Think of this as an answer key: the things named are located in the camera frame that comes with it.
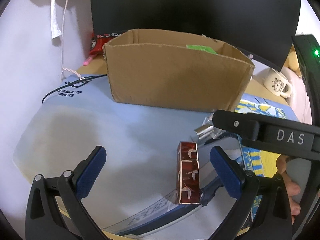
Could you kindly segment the person's right hand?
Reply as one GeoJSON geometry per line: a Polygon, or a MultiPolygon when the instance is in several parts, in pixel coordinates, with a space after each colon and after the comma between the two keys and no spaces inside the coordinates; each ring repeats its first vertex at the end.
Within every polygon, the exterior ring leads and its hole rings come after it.
{"type": "Polygon", "coordinates": [[[292,197],[297,196],[300,193],[300,186],[296,184],[292,179],[288,176],[287,169],[287,159],[289,156],[280,155],[276,162],[277,173],[280,174],[284,180],[285,187],[287,190],[287,195],[290,203],[291,210],[291,220],[292,224],[295,221],[295,218],[300,214],[301,207],[300,205],[293,200],[292,197]]]}

